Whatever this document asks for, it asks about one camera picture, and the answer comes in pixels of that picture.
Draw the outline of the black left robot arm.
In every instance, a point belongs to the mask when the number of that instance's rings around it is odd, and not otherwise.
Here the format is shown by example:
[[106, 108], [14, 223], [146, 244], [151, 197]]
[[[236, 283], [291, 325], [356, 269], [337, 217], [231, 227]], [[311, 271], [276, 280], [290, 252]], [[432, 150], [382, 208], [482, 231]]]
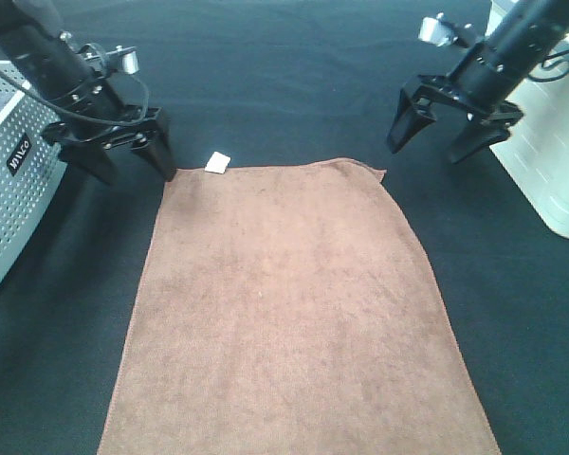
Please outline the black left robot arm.
[[150, 107], [148, 87], [141, 103], [128, 104], [109, 82], [117, 73], [135, 77], [134, 47], [77, 46], [52, 2], [0, 1], [0, 49], [30, 83], [26, 95], [58, 115], [42, 137], [60, 145], [61, 161], [111, 184], [117, 170], [108, 152], [127, 145], [165, 181], [174, 179], [168, 120]]

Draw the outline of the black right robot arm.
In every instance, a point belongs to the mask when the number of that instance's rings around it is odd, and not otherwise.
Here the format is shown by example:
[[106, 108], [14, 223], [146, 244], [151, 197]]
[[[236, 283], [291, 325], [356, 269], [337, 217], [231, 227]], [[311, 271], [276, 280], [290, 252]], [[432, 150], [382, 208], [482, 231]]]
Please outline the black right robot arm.
[[457, 108], [469, 116], [449, 147], [460, 162], [511, 136], [522, 117], [508, 100], [513, 90], [569, 34], [569, 1], [519, 1], [487, 36], [470, 24], [458, 25], [443, 14], [423, 19], [419, 40], [434, 46], [457, 46], [466, 53], [446, 75], [419, 75], [402, 87], [387, 144], [398, 153], [421, 130], [435, 123], [434, 104]]

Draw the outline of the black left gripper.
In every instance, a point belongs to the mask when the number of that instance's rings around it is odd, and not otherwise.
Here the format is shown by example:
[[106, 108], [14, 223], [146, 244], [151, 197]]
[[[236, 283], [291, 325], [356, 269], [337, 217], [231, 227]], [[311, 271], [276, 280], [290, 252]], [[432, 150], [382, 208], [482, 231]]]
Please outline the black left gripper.
[[102, 148], [74, 147], [131, 140], [131, 151], [150, 164], [170, 182], [176, 174], [174, 155], [170, 148], [169, 124], [163, 124], [161, 109], [149, 105], [150, 91], [140, 87], [141, 102], [127, 103], [109, 84], [91, 84], [49, 100], [46, 106], [59, 119], [48, 124], [42, 138], [49, 144], [65, 147], [59, 158], [93, 175], [100, 182], [112, 185], [117, 169]]

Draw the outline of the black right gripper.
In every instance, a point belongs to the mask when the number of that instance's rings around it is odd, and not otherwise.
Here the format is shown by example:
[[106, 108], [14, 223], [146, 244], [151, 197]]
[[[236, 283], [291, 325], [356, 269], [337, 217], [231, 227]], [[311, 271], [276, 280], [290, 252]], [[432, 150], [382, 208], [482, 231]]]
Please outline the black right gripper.
[[521, 108], [511, 101], [481, 104], [447, 76], [418, 75], [400, 90], [395, 119], [386, 137], [386, 144], [393, 154], [436, 122], [431, 109], [434, 103], [459, 109], [471, 121], [450, 145], [451, 163], [459, 163], [491, 145], [508, 140], [510, 131], [507, 127], [523, 118]]

